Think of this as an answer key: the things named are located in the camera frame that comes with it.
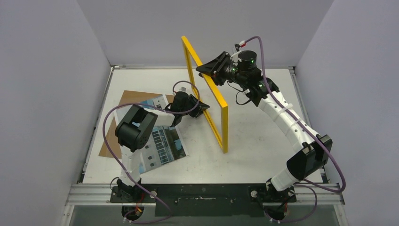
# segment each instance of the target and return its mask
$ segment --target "white table surface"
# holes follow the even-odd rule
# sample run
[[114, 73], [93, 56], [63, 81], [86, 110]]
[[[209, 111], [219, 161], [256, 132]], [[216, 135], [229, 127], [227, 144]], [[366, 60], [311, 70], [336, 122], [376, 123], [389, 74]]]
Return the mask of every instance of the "white table surface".
[[[285, 99], [302, 117], [289, 70], [267, 70], [283, 92]], [[220, 129], [220, 107], [205, 81], [194, 74], [202, 100], [211, 106], [209, 112]], [[107, 184], [120, 175], [120, 166], [113, 158], [98, 156], [103, 144], [102, 124], [107, 112], [117, 105], [123, 91], [141, 91], [172, 94], [176, 81], [189, 80], [184, 69], [132, 69], [114, 70], [101, 113], [100, 123], [90, 147], [90, 157], [83, 183]], [[181, 83], [188, 91], [190, 85]], [[219, 87], [229, 105], [229, 151], [222, 150], [204, 116], [193, 119], [185, 116], [178, 125], [189, 156], [168, 163], [142, 174], [143, 183], [264, 183], [282, 170], [286, 161], [295, 154], [289, 141], [271, 118], [253, 103], [235, 104], [237, 91], [229, 86]], [[239, 94], [239, 102], [246, 98]], [[109, 118], [106, 128], [112, 119]], [[308, 176], [314, 182], [322, 182], [320, 171]]]

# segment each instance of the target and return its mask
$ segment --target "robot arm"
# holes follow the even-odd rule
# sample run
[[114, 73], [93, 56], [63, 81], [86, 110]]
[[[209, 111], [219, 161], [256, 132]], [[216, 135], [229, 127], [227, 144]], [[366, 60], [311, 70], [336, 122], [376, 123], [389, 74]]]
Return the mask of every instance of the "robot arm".
[[[267, 85], [284, 108], [281, 108], [271, 97], [265, 86], [262, 72], [256, 67], [256, 53], [245, 50], [236, 55], [238, 55], [237, 63], [231, 60], [229, 53], [223, 52], [216, 59], [197, 67], [196, 70], [200, 72], [200, 76], [202, 74], [210, 76], [216, 85], [222, 86], [226, 81], [238, 84], [254, 105], [268, 114], [290, 141], [297, 153], [287, 161], [287, 166], [280, 173], [266, 182], [268, 193], [278, 196], [280, 192], [287, 191], [290, 186], [324, 166], [328, 156], [311, 136], [302, 130], [298, 121], [286, 112], [290, 109], [299, 121], [306, 125], [297, 113], [291, 110], [292, 105], [287, 103], [277, 85], [267, 78]], [[330, 137], [328, 135], [321, 137], [308, 125], [306, 126], [330, 151], [332, 145]]]
[[[165, 110], [172, 112], [184, 112], [192, 109], [198, 100], [193, 95], [188, 95], [185, 88], [181, 88]], [[141, 163], [141, 149], [146, 145], [152, 135], [152, 130], [157, 126], [174, 127], [185, 115], [197, 118], [209, 106], [200, 102], [197, 107], [187, 114], [172, 114], [167, 111], [143, 108], [139, 105], [132, 105], [115, 130], [115, 136], [121, 145], [122, 163], [126, 171], [122, 170], [117, 180], [118, 189], [121, 195], [127, 200], [137, 200], [141, 190], [127, 177], [127, 173], [140, 183], [139, 166]]]
[[[258, 107], [268, 114], [271, 119], [277, 124], [280, 130], [284, 133], [290, 141], [294, 150], [299, 150], [292, 158], [287, 161], [285, 167], [280, 173], [273, 176], [269, 182], [269, 187], [274, 187], [277, 192], [284, 191], [294, 183], [303, 180], [305, 177], [324, 166], [328, 160], [328, 156], [321, 149], [321, 147], [306, 133], [299, 125], [300, 121], [303, 125], [308, 127], [308, 130], [322, 143], [331, 150], [332, 140], [328, 135], [320, 137], [320, 135], [309, 127], [299, 115], [292, 110], [292, 104], [289, 104], [283, 97], [281, 92], [273, 92], [274, 96], [280, 103], [284, 105], [281, 108], [270, 94], [259, 102]], [[289, 109], [299, 120], [295, 121], [286, 110]]]

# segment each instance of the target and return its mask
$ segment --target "zip tie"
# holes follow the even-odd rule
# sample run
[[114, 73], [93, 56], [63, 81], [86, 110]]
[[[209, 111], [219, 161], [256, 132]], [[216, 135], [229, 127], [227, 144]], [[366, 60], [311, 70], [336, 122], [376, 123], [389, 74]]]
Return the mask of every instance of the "zip tie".
[[291, 130], [291, 128], [292, 128], [295, 124], [297, 124], [300, 120], [301, 120], [301, 118], [298, 118], [298, 120], [296, 120], [294, 123], [292, 123], [292, 124], [288, 127], [288, 129], [287, 129], [287, 131], [284, 133], [284, 135], [287, 135], [288, 132]]
[[287, 106], [285, 106], [284, 108], [282, 108], [279, 112], [277, 112], [277, 115], [273, 118], [273, 121], [276, 121], [277, 120], [277, 118], [281, 115], [281, 114], [283, 114], [283, 112], [285, 112], [286, 110], [291, 110], [291, 108], [293, 107], [293, 105], [292, 104], [288, 104]]

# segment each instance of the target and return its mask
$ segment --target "gray wall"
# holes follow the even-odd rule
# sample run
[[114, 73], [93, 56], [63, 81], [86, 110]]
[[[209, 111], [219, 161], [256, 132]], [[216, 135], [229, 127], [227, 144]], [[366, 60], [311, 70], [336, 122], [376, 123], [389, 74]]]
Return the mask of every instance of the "gray wall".
[[182, 35], [207, 62], [259, 35], [269, 67], [298, 63], [332, 2], [78, 0], [112, 65], [185, 65]]
[[296, 68], [312, 125], [334, 141], [353, 226], [399, 223], [398, 12], [397, 0], [335, 0]]
[[0, 1], [0, 219], [58, 225], [109, 64], [75, 0]]

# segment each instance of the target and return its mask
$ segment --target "cable tie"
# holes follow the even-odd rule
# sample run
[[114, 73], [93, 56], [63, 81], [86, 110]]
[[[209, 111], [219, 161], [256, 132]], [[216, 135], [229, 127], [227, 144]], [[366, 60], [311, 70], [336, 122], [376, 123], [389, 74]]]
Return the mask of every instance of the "cable tie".
[[273, 118], [273, 121], [276, 121], [277, 118], [283, 114], [283, 112], [285, 112], [286, 110], [291, 110], [291, 108], [293, 107], [292, 104], [288, 104], [287, 106], [285, 106], [284, 108], [282, 108], [279, 112], [277, 112], [277, 115]]

